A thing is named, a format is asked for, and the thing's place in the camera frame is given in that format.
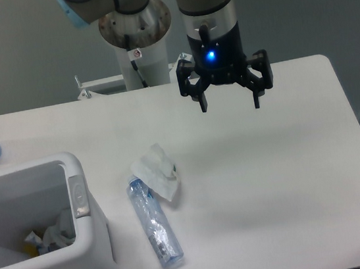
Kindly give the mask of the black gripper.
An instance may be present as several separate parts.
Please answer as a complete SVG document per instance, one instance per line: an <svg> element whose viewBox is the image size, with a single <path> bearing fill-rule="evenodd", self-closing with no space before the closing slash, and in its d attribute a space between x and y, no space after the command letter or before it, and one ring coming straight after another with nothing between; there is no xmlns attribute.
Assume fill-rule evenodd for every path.
<svg viewBox="0 0 360 269"><path fill-rule="evenodd" d="M209 84L217 86L241 80L243 86L251 90L255 108L259 109L260 97L274 85L266 50L260 49L250 58L245 58L238 23L223 36L210 37L208 45L204 45L201 39L187 38L195 64L186 59L177 62L176 76L181 96L189 95L200 104L204 113L207 112L205 91ZM190 83L193 72L199 75L195 84Z"/></svg>

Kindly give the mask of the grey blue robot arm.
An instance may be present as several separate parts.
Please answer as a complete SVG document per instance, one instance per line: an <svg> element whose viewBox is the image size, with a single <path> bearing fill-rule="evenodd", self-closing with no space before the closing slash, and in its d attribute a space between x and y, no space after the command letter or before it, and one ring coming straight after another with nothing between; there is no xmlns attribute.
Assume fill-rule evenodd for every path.
<svg viewBox="0 0 360 269"><path fill-rule="evenodd" d="M170 13L159 0L56 0L75 26L99 23L104 39L126 52L158 42L170 27ZM192 59L176 67L180 94L207 110L205 90L239 84L258 101L273 87L267 52L247 58L242 48L234 0L176 0Z"/></svg>

